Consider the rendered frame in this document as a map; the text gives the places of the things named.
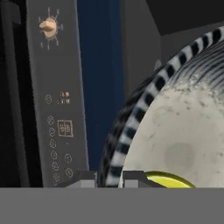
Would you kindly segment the yellow lemon wedge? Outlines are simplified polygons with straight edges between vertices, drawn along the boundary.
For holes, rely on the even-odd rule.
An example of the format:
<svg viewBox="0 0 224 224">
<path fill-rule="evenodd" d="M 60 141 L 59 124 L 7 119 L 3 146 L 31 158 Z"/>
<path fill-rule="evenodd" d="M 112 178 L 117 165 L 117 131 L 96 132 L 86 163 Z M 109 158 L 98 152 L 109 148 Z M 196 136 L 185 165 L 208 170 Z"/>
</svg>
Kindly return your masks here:
<svg viewBox="0 0 224 224">
<path fill-rule="evenodd" d="M 148 180 L 168 188 L 195 188 L 195 185 L 188 180 L 164 171 L 147 171 L 145 173 Z"/>
</svg>

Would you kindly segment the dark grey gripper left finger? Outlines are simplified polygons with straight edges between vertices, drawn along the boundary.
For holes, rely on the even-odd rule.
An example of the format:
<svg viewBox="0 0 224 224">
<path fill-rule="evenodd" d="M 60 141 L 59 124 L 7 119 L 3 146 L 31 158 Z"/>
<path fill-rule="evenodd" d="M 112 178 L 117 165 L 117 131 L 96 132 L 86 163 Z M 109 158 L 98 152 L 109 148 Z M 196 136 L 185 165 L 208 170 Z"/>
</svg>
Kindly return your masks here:
<svg viewBox="0 0 224 224">
<path fill-rule="evenodd" d="M 59 188 L 96 188 L 96 171 L 77 171 L 69 180 L 58 184 Z"/>
</svg>

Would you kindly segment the tan microwave knob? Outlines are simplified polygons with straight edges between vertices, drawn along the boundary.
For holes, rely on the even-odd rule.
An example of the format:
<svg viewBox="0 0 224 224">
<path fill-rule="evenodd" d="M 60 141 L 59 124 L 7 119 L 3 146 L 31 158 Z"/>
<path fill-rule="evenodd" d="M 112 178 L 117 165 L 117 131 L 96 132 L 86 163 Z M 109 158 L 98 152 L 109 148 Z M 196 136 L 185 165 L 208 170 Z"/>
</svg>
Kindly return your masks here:
<svg viewBox="0 0 224 224">
<path fill-rule="evenodd" d="M 59 31 L 64 30 L 63 24 L 58 24 L 55 17 L 48 17 L 39 24 L 40 30 L 44 33 L 47 39 L 54 39 L 57 37 Z"/>
</svg>

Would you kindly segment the black white striped bowl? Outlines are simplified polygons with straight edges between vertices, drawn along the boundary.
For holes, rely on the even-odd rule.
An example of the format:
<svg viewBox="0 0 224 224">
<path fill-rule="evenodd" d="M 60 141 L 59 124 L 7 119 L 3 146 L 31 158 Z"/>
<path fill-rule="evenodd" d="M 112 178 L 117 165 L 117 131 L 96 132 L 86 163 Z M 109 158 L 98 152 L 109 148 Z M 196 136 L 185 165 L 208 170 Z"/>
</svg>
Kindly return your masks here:
<svg viewBox="0 0 224 224">
<path fill-rule="evenodd" d="M 224 188 L 224 25 L 170 57 L 118 113 L 97 184 L 121 187 L 127 172 Z"/>
</svg>

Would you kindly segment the grey cabinet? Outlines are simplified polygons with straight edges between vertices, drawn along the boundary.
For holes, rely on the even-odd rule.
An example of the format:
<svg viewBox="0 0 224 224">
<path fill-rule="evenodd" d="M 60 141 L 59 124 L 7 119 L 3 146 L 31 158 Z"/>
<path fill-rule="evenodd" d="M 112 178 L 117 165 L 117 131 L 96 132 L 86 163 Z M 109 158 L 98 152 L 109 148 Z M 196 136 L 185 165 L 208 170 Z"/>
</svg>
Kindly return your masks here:
<svg viewBox="0 0 224 224">
<path fill-rule="evenodd" d="M 224 25 L 224 0 L 120 0 L 124 95 L 181 47 Z"/>
</svg>

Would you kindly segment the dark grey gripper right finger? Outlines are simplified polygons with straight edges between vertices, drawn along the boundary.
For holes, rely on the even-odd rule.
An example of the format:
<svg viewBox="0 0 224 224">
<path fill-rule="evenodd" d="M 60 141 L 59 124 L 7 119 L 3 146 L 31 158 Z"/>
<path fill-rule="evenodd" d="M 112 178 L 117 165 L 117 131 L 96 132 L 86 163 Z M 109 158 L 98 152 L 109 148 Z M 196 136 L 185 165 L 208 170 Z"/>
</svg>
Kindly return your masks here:
<svg viewBox="0 0 224 224">
<path fill-rule="evenodd" d="M 143 171 L 124 171 L 122 173 L 122 186 L 124 188 L 163 188 L 162 185 L 148 180 Z"/>
</svg>

